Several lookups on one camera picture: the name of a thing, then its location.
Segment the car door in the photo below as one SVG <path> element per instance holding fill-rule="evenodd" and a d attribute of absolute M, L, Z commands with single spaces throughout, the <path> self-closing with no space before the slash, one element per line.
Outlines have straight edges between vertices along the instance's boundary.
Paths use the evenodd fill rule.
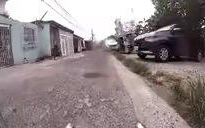
<path fill-rule="evenodd" d="M 174 28 L 172 34 L 176 41 L 174 46 L 175 56 L 188 56 L 189 43 L 184 29 Z"/>

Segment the utility pole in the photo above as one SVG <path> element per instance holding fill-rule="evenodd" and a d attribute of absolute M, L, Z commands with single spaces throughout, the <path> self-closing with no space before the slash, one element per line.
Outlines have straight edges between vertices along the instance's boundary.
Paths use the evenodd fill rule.
<path fill-rule="evenodd" d="M 93 34 L 93 29 L 91 29 L 91 38 L 92 38 L 92 41 L 94 40 L 94 34 Z"/>

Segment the dark car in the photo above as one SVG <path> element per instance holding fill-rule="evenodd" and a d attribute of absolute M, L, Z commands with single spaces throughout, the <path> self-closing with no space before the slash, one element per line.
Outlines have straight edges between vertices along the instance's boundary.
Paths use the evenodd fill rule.
<path fill-rule="evenodd" d="M 186 30 L 177 24 L 139 35 L 135 43 L 138 45 L 138 56 L 142 59 L 155 55 L 157 61 L 168 61 L 171 57 L 201 61 L 204 55 L 202 41 L 198 45 L 190 42 Z"/>

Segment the metal gate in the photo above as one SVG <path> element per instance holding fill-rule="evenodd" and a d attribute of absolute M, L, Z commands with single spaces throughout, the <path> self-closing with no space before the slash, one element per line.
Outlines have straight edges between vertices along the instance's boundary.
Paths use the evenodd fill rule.
<path fill-rule="evenodd" d="M 10 25 L 0 24 L 0 67 L 13 65 Z"/>

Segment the concrete road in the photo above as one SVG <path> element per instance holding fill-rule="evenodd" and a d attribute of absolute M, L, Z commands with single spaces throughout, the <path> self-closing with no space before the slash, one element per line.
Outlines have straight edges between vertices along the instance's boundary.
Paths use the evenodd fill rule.
<path fill-rule="evenodd" d="M 132 100 L 102 50 L 0 70 L 9 128 L 136 128 Z"/>

